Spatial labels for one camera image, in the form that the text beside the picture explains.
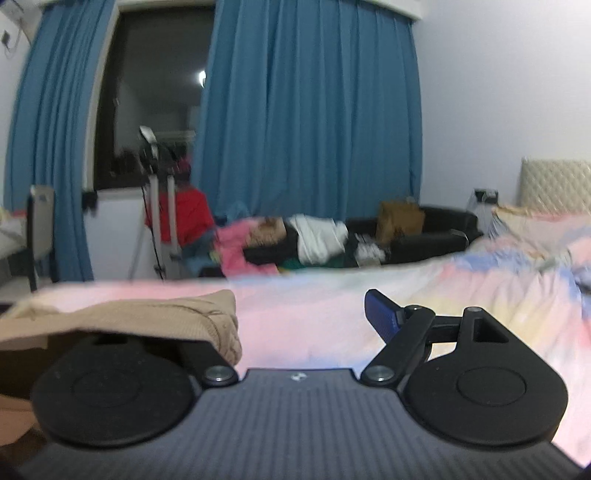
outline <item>window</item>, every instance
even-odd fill
[[[213,7],[121,14],[97,112],[95,189],[144,184],[140,125],[152,128],[174,157],[191,155],[213,16]]]

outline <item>upholstered headboard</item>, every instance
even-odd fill
[[[591,161],[523,159],[519,205],[545,213],[591,213]]]

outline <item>curtain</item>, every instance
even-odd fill
[[[214,212],[375,215],[418,199],[411,21],[365,1],[219,0],[192,183]]]
[[[14,106],[4,203],[22,209],[32,184],[53,186],[56,258],[65,281],[92,280],[82,213],[86,123],[113,3],[70,0],[46,8]]]

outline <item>ceiling light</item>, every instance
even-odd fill
[[[207,78],[205,70],[202,70],[197,74],[197,83],[201,85],[201,88],[205,88],[205,78]]]

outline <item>pillow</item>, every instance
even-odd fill
[[[591,235],[591,215],[552,215],[526,208],[496,207],[489,234],[493,239],[510,235],[540,252],[558,252]]]

